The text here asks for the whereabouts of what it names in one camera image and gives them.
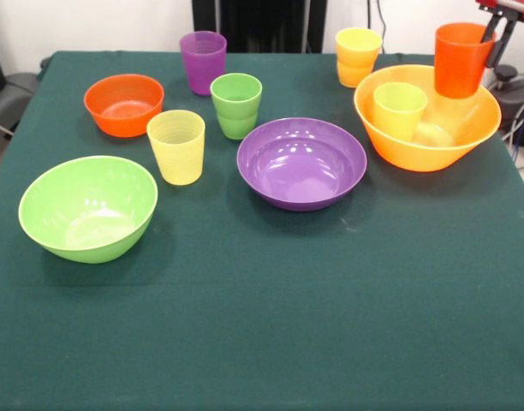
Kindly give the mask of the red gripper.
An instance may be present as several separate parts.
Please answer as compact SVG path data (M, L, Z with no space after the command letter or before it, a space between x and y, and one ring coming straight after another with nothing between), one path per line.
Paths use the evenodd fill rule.
M487 7L490 9L506 8L513 9L514 11L521 14L521 20L524 21L524 0L476 0L481 7ZM494 36L494 31L499 22L499 15L493 15L486 25L483 36L480 40L481 43L491 41ZM496 41L492 47L491 53L489 54L485 66L487 68L495 68L505 52L511 35L515 29L517 20L508 19L503 30L502 37Z

